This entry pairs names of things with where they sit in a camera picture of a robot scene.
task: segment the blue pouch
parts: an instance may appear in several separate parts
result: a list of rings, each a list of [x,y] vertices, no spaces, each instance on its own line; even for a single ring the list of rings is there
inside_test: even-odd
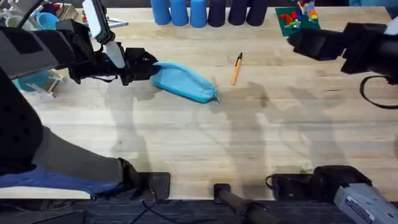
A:
[[[172,62],[156,62],[154,65],[161,69],[150,78],[153,85],[199,103],[218,101],[214,84],[188,67]]]

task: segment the white label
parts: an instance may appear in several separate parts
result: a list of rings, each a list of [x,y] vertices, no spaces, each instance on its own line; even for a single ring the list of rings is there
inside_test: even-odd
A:
[[[357,200],[351,196],[347,196],[346,204],[351,207],[360,217],[362,217],[367,223],[371,224],[374,221],[374,215],[367,211]]]

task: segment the wooden tabletop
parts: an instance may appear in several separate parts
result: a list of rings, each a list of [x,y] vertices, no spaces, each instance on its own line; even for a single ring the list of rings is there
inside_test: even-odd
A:
[[[330,30],[390,20],[383,7],[317,12],[321,27]],[[108,15],[130,23],[113,29],[124,47],[145,47],[160,61],[196,70],[217,85],[221,103],[195,103],[150,82],[123,87],[119,80],[69,80],[56,99],[27,95],[54,133],[103,156],[123,157],[138,171],[170,172],[170,198],[211,198],[218,182],[246,198],[272,198],[267,175],[349,164],[398,200],[398,113],[362,99],[359,83],[370,73],[345,75],[344,60],[316,62],[293,53],[274,8],[261,27],[158,26],[151,9],[108,9]],[[240,52],[243,64],[231,86]],[[382,103],[398,103],[398,89],[384,80],[369,82],[367,92]],[[88,195],[18,187],[1,190],[0,197]]]

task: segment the green lego baseplate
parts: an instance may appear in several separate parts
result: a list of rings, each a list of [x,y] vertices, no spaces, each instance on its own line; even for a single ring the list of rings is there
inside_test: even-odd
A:
[[[279,26],[282,31],[284,37],[289,36],[290,34],[294,34],[299,31],[301,28],[312,28],[312,29],[321,29],[318,19],[314,19],[313,21],[308,20],[308,16],[303,15],[303,21],[299,29],[289,29],[285,28],[286,22],[284,19],[280,19],[280,15],[289,14],[291,12],[295,12],[297,10],[296,7],[277,7],[275,8],[276,16],[278,17]]]

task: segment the blue container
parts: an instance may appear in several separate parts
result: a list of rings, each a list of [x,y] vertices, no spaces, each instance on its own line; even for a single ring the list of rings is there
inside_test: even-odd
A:
[[[40,26],[41,29],[46,30],[55,30],[55,24],[59,21],[59,19],[48,12],[39,12],[36,13],[36,22]]]
[[[175,26],[188,24],[188,11],[185,0],[170,0],[172,9],[172,22]]]
[[[150,0],[150,4],[152,5],[156,24],[166,25],[172,20],[167,0]]]
[[[191,26],[202,28],[207,24],[206,0],[191,0]]]

